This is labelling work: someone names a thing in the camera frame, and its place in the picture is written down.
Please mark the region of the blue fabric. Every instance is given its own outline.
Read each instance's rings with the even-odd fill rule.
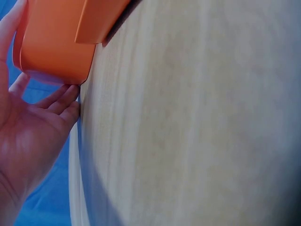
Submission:
[[[13,7],[16,0],[0,0],[0,19]],[[13,66],[12,45],[8,55],[9,83],[12,84],[20,71]],[[35,103],[45,98],[57,87],[31,80],[24,100]],[[15,226],[70,226],[68,192],[69,140],[43,183],[27,198]]]

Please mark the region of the orange lid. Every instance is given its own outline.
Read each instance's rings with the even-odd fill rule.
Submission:
[[[15,66],[42,81],[81,84],[89,74],[95,44],[104,40],[128,3],[29,0],[15,37]]]

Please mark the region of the hand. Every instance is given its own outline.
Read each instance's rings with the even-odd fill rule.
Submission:
[[[78,86],[64,85],[34,105],[22,100],[28,75],[8,89],[7,53],[25,4],[18,0],[0,21],[0,187],[17,206],[49,172],[79,117]]]

